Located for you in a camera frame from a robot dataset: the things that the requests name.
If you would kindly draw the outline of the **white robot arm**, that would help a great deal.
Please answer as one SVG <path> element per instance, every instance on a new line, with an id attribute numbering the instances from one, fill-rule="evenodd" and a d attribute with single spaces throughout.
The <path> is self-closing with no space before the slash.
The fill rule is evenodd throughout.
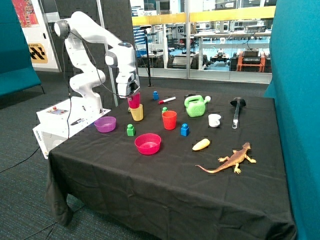
<path id="1" fill-rule="evenodd" d="M 70 18 L 58 20 L 54 24 L 54 30 L 60 38 L 64 39 L 72 65 L 82 71 L 70 79 L 70 86 L 84 99 L 86 111 L 95 114 L 103 111 L 101 97 L 92 89 L 104 83 L 106 76 L 90 61 L 84 41 L 111 46 L 104 58 L 109 67 L 119 70 L 116 77 L 118 96 L 127 99 L 132 109 L 140 106 L 136 52 L 130 43 L 121 41 L 81 11 L 74 12 Z"/>

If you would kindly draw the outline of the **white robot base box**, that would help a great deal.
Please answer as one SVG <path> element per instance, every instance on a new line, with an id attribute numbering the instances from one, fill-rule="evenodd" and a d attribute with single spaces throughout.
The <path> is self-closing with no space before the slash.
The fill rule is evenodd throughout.
<path id="1" fill-rule="evenodd" d="M 85 106 L 83 98 L 76 96 L 38 111 L 36 114 L 40 124 L 33 128 L 33 133 L 44 158 L 48 158 L 52 149 L 109 111 L 109 109 L 103 108 L 94 113 Z M 84 121 L 71 125 L 78 119 L 84 119 Z"/>

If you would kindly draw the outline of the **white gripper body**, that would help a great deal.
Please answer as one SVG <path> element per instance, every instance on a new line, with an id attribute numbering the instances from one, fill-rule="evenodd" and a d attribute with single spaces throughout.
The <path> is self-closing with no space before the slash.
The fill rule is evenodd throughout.
<path id="1" fill-rule="evenodd" d="M 116 77 L 118 96 L 125 99 L 134 95 L 137 87 L 140 87 L 139 76 L 135 72 L 120 72 Z"/>

